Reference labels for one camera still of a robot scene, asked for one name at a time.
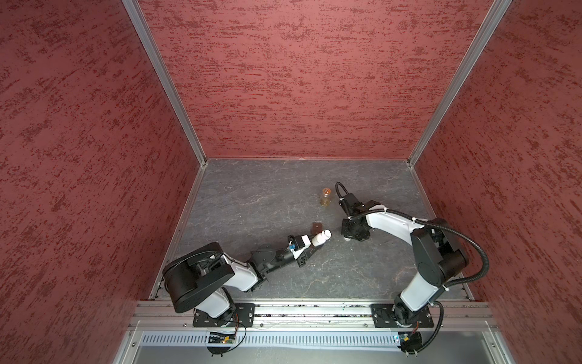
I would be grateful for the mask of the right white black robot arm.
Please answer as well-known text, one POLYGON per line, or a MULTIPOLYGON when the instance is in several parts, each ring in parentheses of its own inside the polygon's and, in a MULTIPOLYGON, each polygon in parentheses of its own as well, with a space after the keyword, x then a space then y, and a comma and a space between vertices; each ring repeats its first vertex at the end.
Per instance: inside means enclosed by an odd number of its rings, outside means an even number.
POLYGON ((341 198, 339 205, 347 215, 341 227, 345 238, 366 241, 375 229, 412 247, 417 273, 396 297, 393 307, 393 319, 402 327, 415 324, 427 304, 433 303, 445 291, 446 283, 469 263, 462 244, 454 233, 445 230, 448 224, 442 219, 422 223, 375 201, 364 204, 352 196, 341 198))

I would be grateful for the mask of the brown pill organizer strip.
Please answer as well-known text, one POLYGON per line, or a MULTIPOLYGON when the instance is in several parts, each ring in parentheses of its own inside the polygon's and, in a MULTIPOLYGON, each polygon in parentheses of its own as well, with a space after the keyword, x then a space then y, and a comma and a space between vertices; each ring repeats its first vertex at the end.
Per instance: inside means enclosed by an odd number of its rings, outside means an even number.
POLYGON ((323 228, 323 224, 321 222, 313 222, 312 223, 311 235, 317 235, 317 234, 321 233, 323 230, 324 230, 324 228, 323 228))

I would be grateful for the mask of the white pill bottle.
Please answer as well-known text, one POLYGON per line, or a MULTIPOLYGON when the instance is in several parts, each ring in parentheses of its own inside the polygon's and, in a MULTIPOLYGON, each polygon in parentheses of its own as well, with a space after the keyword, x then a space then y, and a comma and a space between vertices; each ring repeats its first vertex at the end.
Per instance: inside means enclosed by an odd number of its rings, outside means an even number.
POLYGON ((325 244, 330 238, 332 237, 332 233, 330 230, 324 230, 317 235, 313 236, 311 239, 311 243, 313 247, 319 247, 325 244))

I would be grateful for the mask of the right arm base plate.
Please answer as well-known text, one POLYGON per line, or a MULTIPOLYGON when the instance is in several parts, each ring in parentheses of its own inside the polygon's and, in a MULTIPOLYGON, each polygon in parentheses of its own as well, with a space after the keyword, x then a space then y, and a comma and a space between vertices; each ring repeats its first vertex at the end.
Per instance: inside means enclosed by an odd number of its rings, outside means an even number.
POLYGON ((432 315, 428 307, 416 312, 405 323, 399 323, 394 312, 394 304, 371 304, 371 318, 376 329, 431 329, 434 327, 432 315))

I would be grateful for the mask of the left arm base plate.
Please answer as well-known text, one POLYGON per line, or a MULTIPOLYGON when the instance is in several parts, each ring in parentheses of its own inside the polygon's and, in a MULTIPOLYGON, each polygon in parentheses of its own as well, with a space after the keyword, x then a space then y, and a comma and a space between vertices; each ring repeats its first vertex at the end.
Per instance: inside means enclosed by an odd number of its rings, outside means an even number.
POLYGON ((192 326, 194 328, 249 328, 253 326, 256 305, 254 303, 236 303, 232 316, 212 318, 206 312, 195 309, 192 326))

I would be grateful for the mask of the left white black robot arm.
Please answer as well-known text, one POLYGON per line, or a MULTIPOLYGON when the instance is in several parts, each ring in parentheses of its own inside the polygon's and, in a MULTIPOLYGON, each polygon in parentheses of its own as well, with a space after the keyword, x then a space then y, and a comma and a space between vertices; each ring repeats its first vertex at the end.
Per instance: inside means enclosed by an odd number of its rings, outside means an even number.
POLYGON ((329 231, 291 235, 286 247, 256 250, 245 262, 212 242, 168 263, 162 270, 162 283, 174 312, 202 312, 219 326, 226 326, 236 321, 237 314, 228 288, 256 291, 269 274, 292 264, 302 268, 329 239, 329 231))

